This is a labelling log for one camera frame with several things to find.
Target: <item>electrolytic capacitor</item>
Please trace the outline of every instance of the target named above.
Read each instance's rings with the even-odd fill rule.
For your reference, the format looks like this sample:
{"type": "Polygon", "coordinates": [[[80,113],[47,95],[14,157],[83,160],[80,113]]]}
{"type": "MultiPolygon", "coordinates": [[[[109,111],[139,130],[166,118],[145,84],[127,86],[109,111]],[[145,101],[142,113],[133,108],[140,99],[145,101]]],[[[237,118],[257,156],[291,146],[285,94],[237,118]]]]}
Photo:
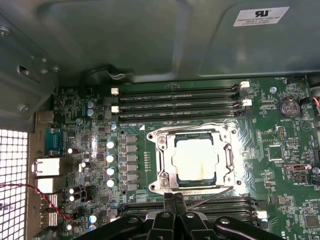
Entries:
{"type": "Polygon", "coordinates": [[[78,200],[78,199],[80,199],[80,198],[81,198],[81,195],[80,195],[79,193],[77,193],[77,194],[71,195],[71,196],[69,197],[69,200],[70,200],[70,202],[74,202],[74,201],[76,201],[76,200],[78,200]]]}
{"type": "Polygon", "coordinates": [[[91,162],[89,162],[89,161],[84,161],[84,162],[81,163],[81,167],[82,167],[83,169],[85,169],[85,168],[90,168],[90,167],[91,167],[91,162]]]}
{"type": "Polygon", "coordinates": [[[112,188],[116,184],[116,180],[114,178],[109,179],[106,181],[106,185],[108,188],[112,188]]]}
{"type": "Polygon", "coordinates": [[[87,111],[86,111],[86,115],[90,118],[93,118],[95,116],[95,111],[91,108],[89,108],[87,111]]]}
{"type": "Polygon", "coordinates": [[[110,126],[110,129],[112,130],[112,131],[115,131],[115,130],[117,130],[117,125],[116,124],[111,124],[111,126],[110,126]]]}
{"type": "Polygon", "coordinates": [[[69,189],[70,194],[77,194],[80,191],[81,191],[81,188],[79,186],[75,186],[75,187],[69,189]]]}
{"type": "Polygon", "coordinates": [[[106,147],[107,147],[108,149],[113,149],[115,146],[116,146],[116,143],[115,143],[114,141],[108,141],[108,142],[106,143],[106,147]]]}
{"type": "Polygon", "coordinates": [[[99,214],[97,214],[97,213],[92,213],[92,214],[90,215],[90,217],[89,217],[89,222],[90,222],[91,224],[93,224],[93,223],[97,222],[98,219],[99,219],[99,214]]]}
{"type": "Polygon", "coordinates": [[[88,102],[86,103],[86,107],[87,107],[88,109],[92,109],[94,106],[95,106],[95,104],[94,104],[93,101],[88,101],[88,102]]]}
{"type": "Polygon", "coordinates": [[[78,222],[76,220],[71,221],[67,226],[66,229],[68,231],[72,230],[74,227],[78,225],[78,222]]]}
{"type": "Polygon", "coordinates": [[[114,160],[116,160],[116,156],[114,154],[108,155],[108,156],[106,156],[105,160],[108,163],[112,163],[114,160]]]}
{"type": "Polygon", "coordinates": [[[113,174],[115,174],[116,171],[116,168],[114,166],[111,166],[106,170],[106,174],[112,176],[113,174]]]}
{"type": "Polygon", "coordinates": [[[319,175],[319,174],[320,174],[320,168],[317,167],[317,166],[315,166],[314,168],[312,168],[312,172],[313,172],[313,174],[315,174],[315,175],[319,175]]]}
{"type": "Polygon", "coordinates": [[[94,222],[94,223],[92,223],[92,224],[89,226],[88,231],[91,232],[91,231],[93,231],[93,230],[96,230],[98,227],[99,227],[99,224],[96,223],[96,222],[94,222]]]}
{"type": "Polygon", "coordinates": [[[78,153],[79,153],[79,149],[77,148],[70,147],[68,149],[68,154],[78,154],[78,153]]]}

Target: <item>capacitor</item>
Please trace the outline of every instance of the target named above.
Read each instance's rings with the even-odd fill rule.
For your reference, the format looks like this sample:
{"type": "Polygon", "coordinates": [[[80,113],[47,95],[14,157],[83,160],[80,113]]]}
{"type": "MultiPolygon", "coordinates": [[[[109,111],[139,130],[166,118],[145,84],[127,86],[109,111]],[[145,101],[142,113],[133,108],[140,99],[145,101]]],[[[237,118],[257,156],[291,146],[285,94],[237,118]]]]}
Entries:
{"type": "Polygon", "coordinates": [[[88,231],[91,232],[91,231],[93,231],[93,230],[96,230],[97,228],[99,228],[99,224],[96,223],[96,222],[94,222],[94,223],[92,223],[92,224],[89,226],[88,231]]]}
{"type": "Polygon", "coordinates": [[[70,147],[68,149],[68,154],[78,154],[79,150],[77,148],[70,147]]]}
{"type": "Polygon", "coordinates": [[[90,222],[91,224],[93,224],[93,223],[97,222],[98,219],[99,219],[99,214],[97,214],[97,213],[92,213],[92,214],[90,215],[90,217],[89,217],[89,222],[90,222]]]}
{"type": "Polygon", "coordinates": [[[66,229],[68,231],[72,230],[74,227],[78,225],[78,222],[76,220],[71,221],[67,226],[66,229]]]}
{"type": "Polygon", "coordinates": [[[91,108],[89,108],[87,111],[86,111],[86,115],[90,118],[94,117],[95,115],[95,111],[93,111],[91,108]]]}
{"type": "Polygon", "coordinates": [[[108,156],[106,156],[106,161],[108,162],[108,163],[112,163],[114,160],[116,160],[116,156],[114,155],[114,154],[111,154],[111,155],[108,155],[108,156]]]}
{"type": "Polygon", "coordinates": [[[81,119],[81,118],[77,118],[76,120],[75,120],[75,123],[77,124],[77,125],[81,125],[81,124],[83,124],[83,120],[81,119]]]}
{"type": "Polygon", "coordinates": [[[116,180],[114,178],[109,179],[106,181],[106,185],[108,188],[112,188],[116,184],[116,180]]]}
{"type": "Polygon", "coordinates": [[[81,191],[81,188],[79,186],[75,186],[75,187],[69,189],[70,194],[77,194],[80,191],[81,191]]]}
{"type": "Polygon", "coordinates": [[[106,174],[112,176],[113,174],[115,174],[116,171],[116,168],[114,166],[111,166],[106,170],[106,174]]]}
{"type": "Polygon", "coordinates": [[[283,100],[278,105],[278,112],[285,119],[292,119],[299,116],[300,111],[301,108],[299,104],[291,98],[283,100]]]}
{"type": "Polygon", "coordinates": [[[108,142],[106,143],[106,147],[107,147],[108,149],[113,149],[115,146],[116,146],[116,143],[115,143],[114,141],[108,141],[108,142]]]}
{"type": "Polygon", "coordinates": [[[78,200],[78,199],[80,199],[80,198],[81,198],[81,195],[80,195],[79,193],[77,193],[77,194],[71,195],[71,196],[69,197],[69,200],[70,200],[70,202],[74,202],[74,201],[76,201],[76,200],[78,200]]]}
{"type": "Polygon", "coordinates": [[[90,168],[90,167],[91,167],[91,162],[89,162],[89,161],[83,161],[83,162],[81,163],[81,167],[82,167],[83,169],[85,169],[85,168],[90,168]]]}
{"type": "Polygon", "coordinates": [[[319,174],[320,174],[320,168],[317,167],[317,166],[315,166],[314,168],[312,168],[312,172],[313,172],[313,174],[315,174],[315,175],[319,175],[319,174]]]}
{"type": "Polygon", "coordinates": [[[95,104],[94,104],[93,101],[88,101],[88,102],[86,103],[86,107],[87,107],[88,109],[92,109],[94,106],[95,106],[95,104]]]}
{"type": "Polygon", "coordinates": [[[117,129],[117,125],[113,123],[111,124],[110,128],[112,131],[115,131],[117,129]]]}

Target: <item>green circuit board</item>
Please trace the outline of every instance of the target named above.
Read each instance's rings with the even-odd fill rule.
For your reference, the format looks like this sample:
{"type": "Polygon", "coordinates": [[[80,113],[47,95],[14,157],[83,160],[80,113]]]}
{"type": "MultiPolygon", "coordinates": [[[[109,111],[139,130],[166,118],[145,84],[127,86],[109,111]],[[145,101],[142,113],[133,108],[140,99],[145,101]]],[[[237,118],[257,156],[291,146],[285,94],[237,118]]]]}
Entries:
{"type": "MultiPolygon", "coordinates": [[[[150,191],[149,186],[158,175],[155,144],[148,139],[150,132],[163,127],[223,123],[237,129],[238,148],[234,153],[237,166],[234,170],[237,178],[241,179],[241,188],[235,188],[225,198],[250,197],[259,202],[254,208],[266,211],[265,229],[284,239],[319,239],[320,187],[312,184],[312,179],[317,177],[312,168],[320,166],[319,158],[315,156],[319,141],[307,79],[198,80],[118,85],[113,89],[119,95],[112,95],[110,86],[99,86],[88,88],[85,97],[80,98],[76,88],[61,88],[55,98],[54,131],[48,130],[46,133],[46,152],[49,154],[51,150],[52,155],[56,153],[73,158],[74,172],[67,176],[68,188],[82,185],[95,186],[96,189],[89,202],[75,201],[70,204],[66,198],[66,210],[83,206],[84,215],[77,227],[71,231],[65,230],[62,238],[73,239],[86,233],[91,213],[99,213],[98,222],[102,226],[119,214],[117,209],[123,203],[157,203],[163,200],[163,196],[150,191]],[[227,90],[225,94],[223,92],[224,87],[228,87],[229,91],[230,87],[239,88],[242,84],[245,86],[240,87],[240,95],[228,93],[227,90]],[[153,94],[153,100],[157,107],[168,109],[172,107],[171,103],[166,104],[170,90],[215,88],[221,88],[221,92],[217,93],[216,105],[203,105],[207,100],[204,91],[199,95],[203,101],[193,101],[198,104],[196,109],[189,110],[194,107],[193,103],[175,103],[186,109],[182,114],[176,110],[172,111],[174,113],[159,113],[154,109],[148,111],[152,107],[149,105],[150,99],[138,94],[159,92],[153,94]],[[122,96],[122,103],[125,103],[123,111],[112,110],[112,107],[121,105],[122,93],[126,94],[122,96]],[[248,106],[243,106],[243,100],[249,100],[249,104],[246,102],[248,106]],[[216,110],[217,106],[227,108],[224,105],[228,101],[233,106],[240,101],[240,105],[235,110],[216,110]],[[88,106],[88,102],[92,102],[93,106],[88,106]],[[56,135],[61,142],[52,140],[56,135]],[[108,148],[110,141],[114,146],[108,148]],[[68,148],[76,148],[79,153],[68,154],[68,148]],[[108,162],[109,155],[116,156],[116,160],[108,162]],[[135,158],[133,182],[129,182],[127,166],[123,163],[128,155],[135,158]],[[79,172],[79,163],[83,161],[91,162],[91,167],[79,172]],[[110,167],[115,170],[112,176],[107,175],[110,167]],[[114,180],[113,187],[107,186],[110,179],[114,180]]],[[[178,103],[192,97],[192,93],[186,94],[178,103]]],[[[208,196],[188,195],[186,200],[202,200],[208,196]]]]}

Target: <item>metal panel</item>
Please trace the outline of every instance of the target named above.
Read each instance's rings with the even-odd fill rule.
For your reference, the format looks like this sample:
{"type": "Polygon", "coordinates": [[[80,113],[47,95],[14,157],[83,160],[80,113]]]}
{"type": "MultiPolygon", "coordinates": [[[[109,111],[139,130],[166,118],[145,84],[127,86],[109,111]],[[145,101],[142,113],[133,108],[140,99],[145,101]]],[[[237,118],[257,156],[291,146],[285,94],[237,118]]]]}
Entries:
{"type": "Polygon", "coordinates": [[[31,132],[34,113],[54,93],[58,76],[43,50],[1,15],[0,32],[0,126],[31,132]]]}
{"type": "Polygon", "coordinates": [[[0,3],[6,19],[57,63],[62,86],[102,64],[131,69],[133,82],[319,72],[314,0],[0,3]],[[289,7],[277,24],[233,27],[241,10],[277,7],[289,7]]]}

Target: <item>cable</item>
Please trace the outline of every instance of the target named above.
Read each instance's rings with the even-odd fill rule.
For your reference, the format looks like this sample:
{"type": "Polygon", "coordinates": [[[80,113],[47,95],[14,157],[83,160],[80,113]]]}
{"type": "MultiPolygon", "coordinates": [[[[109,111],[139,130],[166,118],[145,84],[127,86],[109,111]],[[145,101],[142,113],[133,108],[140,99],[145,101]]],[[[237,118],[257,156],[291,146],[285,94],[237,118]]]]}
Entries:
{"type": "Polygon", "coordinates": [[[52,208],[53,210],[55,210],[56,214],[58,214],[59,216],[61,216],[65,221],[66,220],[72,220],[72,218],[70,218],[69,216],[67,216],[66,214],[62,213],[59,208],[57,208],[49,199],[48,197],[40,191],[39,188],[37,188],[34,185],[30,185],[30,184],[22,184],[22,183],[0,183],[0,188],[4,188],[4,187],[27,187],[27,188],[31,188],[34,189],[38,194],[41,195],[41,197],[49,204],[49,207],[52,208]]]}
{"type": "Polygon", "coordinates": [[[208,199],[205,199],[205,200],[199,201],[199,202],[197,202],[195,204],[192,204],[190,206],[187,206],[186,209],[190,210],[190,209],[193,209],[195,207],[198,207],[201,204],[204,204],[204,203],[206,203],[206,202],[208,202],[208,201],[210,201],[212,199],[216,199],[216,198],[220,197],[221,195],[226,194],[227,192],[231,191],[232,189],[234,189],[233,186],[228,187],[226,190],[223,190],[222,192],[219,192],[219,193],[213,195],[212,197],[209,197],[208,199]]]}
{"type": "Polygon", "coordinates": [[[319,103],[318,99],[316,97],[314,97],[313,100],[315,101],[315,105],[317,107],[320,107],[320,103],[319,103]]]}

